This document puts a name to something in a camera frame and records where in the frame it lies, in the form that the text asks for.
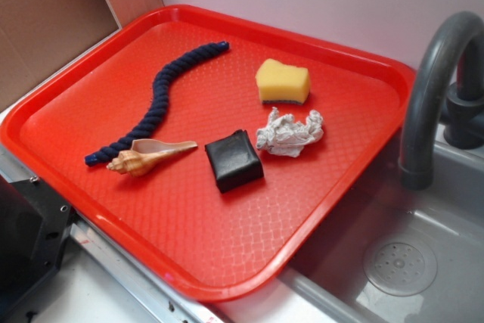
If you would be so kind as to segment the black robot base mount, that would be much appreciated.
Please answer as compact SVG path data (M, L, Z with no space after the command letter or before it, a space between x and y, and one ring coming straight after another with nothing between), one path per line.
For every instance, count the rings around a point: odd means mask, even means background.
M1 179L1 321L60 270L73 216L46 182Z

